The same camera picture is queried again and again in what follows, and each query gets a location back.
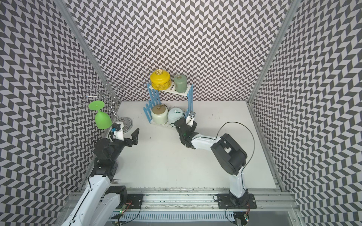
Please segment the blue white slatted shelf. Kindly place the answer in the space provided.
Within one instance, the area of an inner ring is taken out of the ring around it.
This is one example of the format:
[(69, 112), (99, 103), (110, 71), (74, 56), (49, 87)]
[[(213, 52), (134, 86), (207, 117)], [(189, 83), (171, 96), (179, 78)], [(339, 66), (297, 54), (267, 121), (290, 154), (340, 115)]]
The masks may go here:
[(159, 93), (169, 93), (169, 94), (173, 94), (173, 95), (177, 95), (177, 96), (183, 96), (183, 97), (187, 97), (187, 108), (182, 108), (183, 113), (184, 113), (184, 118), (187, 119), (188, 115), (190, 114), (190, 112), (193, 112), (193, 85), (192, 84), (188, 84), (187, 85), (187, 89), (185, 92), (177, 92), (175, 89), (175, 85), (174, 82), (171, 82), (171, 86), (168, 89), (165, 90), (155, 90), (151, 83), (147, 83), (146, 85), (150, 99), (149, 101), (146, 103), (146, 105), (143, 107), (143, 111), (146, 115), (146, 118), (148, 120), (148, 122), (150, 124), (154, 124), (156, 125), (156, 123), (154, 122), (151, 112), (154, 106), (156, 105), (161, 105), (161, 101), (160, 101), (160, 96)]

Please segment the green tea canister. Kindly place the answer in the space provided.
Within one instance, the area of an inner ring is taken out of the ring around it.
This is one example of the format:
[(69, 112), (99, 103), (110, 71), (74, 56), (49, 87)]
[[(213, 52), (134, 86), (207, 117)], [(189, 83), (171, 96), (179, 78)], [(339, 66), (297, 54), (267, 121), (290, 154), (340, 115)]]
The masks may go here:
[(175, 91), (184, 93), (187, 90), (187, 77), (185, 75), (174, 76)]

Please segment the yellow tea canister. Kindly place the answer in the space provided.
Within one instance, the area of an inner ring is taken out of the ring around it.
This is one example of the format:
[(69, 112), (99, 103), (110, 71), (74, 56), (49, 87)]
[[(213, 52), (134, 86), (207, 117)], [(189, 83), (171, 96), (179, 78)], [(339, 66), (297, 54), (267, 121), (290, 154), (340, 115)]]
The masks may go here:
[(156, 69), (150, 76), (153, 89), (161, 91), (171, 86), (171, 75), (163, 69)]

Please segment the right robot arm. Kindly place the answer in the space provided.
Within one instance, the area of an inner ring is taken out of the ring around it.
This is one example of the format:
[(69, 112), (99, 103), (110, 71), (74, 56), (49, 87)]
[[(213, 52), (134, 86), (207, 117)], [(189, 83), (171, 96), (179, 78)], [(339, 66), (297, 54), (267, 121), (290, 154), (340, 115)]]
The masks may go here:
[(202, 149), (214, 154), (221, 168), (230, 175), (229, 193), (235, 199), (245, 197), (247, 188), (243, 179), (243, 170), (247, 164), (248, 155), (230, 134), (210, 137), (195, 132), (196, 123), (188, 125), (181, 118), (174, 124), (181, 143), (191, 149)]

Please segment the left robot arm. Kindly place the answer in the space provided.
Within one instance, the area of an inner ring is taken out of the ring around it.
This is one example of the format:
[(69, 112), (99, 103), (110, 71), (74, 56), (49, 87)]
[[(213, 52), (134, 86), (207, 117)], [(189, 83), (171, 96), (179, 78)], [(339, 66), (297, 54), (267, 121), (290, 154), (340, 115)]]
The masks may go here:
[(122, 131), (115, 131), (112, 141), (102, 138), (96, 143), (94, 168), (87, 187), (63, 226), (103, 226), (116, 207), (126, 203), (126, 187), (112, 186), (111, 182), (118, 169), (119, 155), (125, 147), (138, 144), (139, 132), (137, 128), (131, 138), (121, 138)]

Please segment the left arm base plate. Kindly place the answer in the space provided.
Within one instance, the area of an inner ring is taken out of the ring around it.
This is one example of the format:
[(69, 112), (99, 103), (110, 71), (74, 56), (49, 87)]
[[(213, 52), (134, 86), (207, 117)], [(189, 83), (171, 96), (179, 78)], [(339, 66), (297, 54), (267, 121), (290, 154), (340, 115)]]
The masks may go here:
[(143, 203), (144, 194), (129, 194), (127, 201), (118, 206), (119, 210), (139, 210)]

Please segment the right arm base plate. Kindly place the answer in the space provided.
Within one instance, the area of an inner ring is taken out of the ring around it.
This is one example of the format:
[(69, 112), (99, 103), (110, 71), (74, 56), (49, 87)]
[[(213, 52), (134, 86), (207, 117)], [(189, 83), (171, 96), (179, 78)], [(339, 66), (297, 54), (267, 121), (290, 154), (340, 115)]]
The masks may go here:
[(241, 198), (237, 198), (231, 193), (217, 194), (216, 201), (221, 210), (226, 209), (257, 209), (255, 196), (250, 193), (245, 193)]

